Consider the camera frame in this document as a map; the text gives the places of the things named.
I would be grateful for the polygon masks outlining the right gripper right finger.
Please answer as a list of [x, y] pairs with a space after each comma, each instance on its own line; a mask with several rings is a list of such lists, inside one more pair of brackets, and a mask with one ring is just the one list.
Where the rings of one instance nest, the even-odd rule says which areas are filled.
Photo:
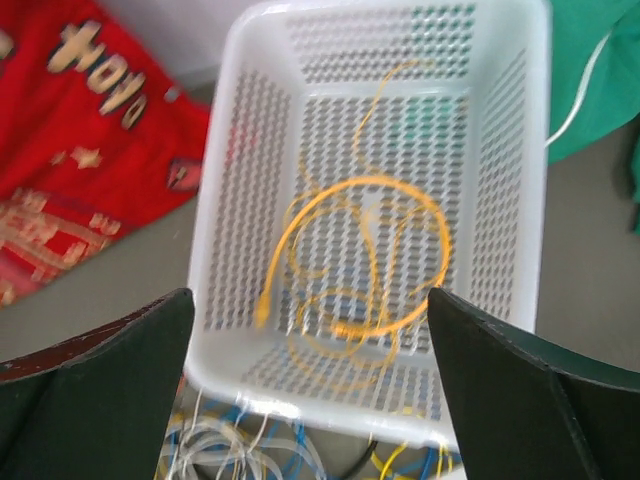
[[444, 289], [428, 324], [469, 479], [636, 479], [639, 375]]

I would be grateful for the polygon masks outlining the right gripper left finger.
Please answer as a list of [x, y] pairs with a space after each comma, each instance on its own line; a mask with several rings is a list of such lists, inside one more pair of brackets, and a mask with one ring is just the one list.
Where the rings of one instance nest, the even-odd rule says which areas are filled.
[[2, 362], [2, 478], [153, 478], [193, 322], [180, 288]]

